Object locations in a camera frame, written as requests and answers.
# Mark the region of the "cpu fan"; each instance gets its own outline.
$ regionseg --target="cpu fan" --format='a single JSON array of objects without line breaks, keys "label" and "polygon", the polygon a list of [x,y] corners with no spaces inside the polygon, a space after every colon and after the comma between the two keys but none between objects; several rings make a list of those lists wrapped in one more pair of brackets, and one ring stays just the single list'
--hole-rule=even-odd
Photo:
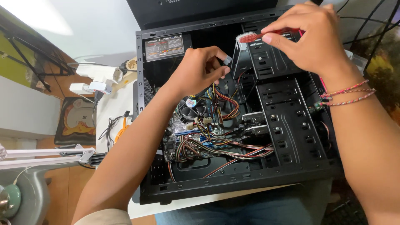
[{"label": "cpu fan", "polygon": [[194,100],[185,97],[179,102],[178,110],[183,119],[193,121],[196,117],[204,116],[207,111],[207,104],[202,99]]}]

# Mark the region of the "sleeve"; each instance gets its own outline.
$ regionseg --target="sleeve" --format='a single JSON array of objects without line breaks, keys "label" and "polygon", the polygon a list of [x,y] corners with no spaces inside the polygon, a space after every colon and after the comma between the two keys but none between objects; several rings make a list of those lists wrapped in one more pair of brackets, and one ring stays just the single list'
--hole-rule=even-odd
[{"label": "sleeve", "polygon": [[75,225],[132,225],[132,222],[126,211],[105,209],[83,217]]}]

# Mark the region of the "computer case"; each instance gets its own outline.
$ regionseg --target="computer case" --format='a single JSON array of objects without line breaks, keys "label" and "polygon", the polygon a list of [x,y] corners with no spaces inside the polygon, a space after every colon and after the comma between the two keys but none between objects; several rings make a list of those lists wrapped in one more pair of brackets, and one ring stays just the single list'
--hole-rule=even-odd
[{"label": "computer case", "polygon": [[[233,131],[243,120],[261,119],[258,125],[262,129],[253,131],[263,132],[265,137],[251,141],[268,141],[275,151],[264,159],[231,164],[209,178],[202,177],[226,163],[226,157],[196,160],[190,165],[175,163],[175,183],[169,179],[163,154],[158,153],[141,183],[140,204],[169,204],[176,199],[343,175],[329,108],[312,108],[324,92],[319,76],[297,68],[283,52],[260,40],[245,44],[245,50],[235,40],[237,35],[250,30],[259,33],[289,8],[244,12],[136,33],[139,113],[178,67],[187,48],[216,45],[233,57],[232,71],[221,83],[229,94],[239,86],[235,98],[240,103],[241,115],[224,122],[225,131]],[[296,32],[290,35],[293,41],[300,38]],[[174,48],[168,55],[156,46],[160,55],[156,59],[148,56],[146,48],[149,44],[155,48],[153,40],[157,45],[171,38],[177,38],[183,48]]]}]

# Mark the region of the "power supply label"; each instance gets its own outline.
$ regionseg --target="power supply label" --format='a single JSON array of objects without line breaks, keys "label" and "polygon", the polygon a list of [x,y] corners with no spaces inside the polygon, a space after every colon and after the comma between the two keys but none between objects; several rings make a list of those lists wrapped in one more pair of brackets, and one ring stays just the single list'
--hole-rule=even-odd
[{"label": "power supply label", "polygon": [[147,61],[185,53],[182,34],[148,40],[145,42],[145,46]]}]

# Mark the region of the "person's lap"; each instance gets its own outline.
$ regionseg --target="person's lap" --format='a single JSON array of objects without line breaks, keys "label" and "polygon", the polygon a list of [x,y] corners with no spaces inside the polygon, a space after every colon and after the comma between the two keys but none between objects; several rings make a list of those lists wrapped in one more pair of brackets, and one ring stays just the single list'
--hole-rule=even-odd
[{"label": "person's lap", "polygon": [[332,179],[156,214],[158,225],[319,225]]}]

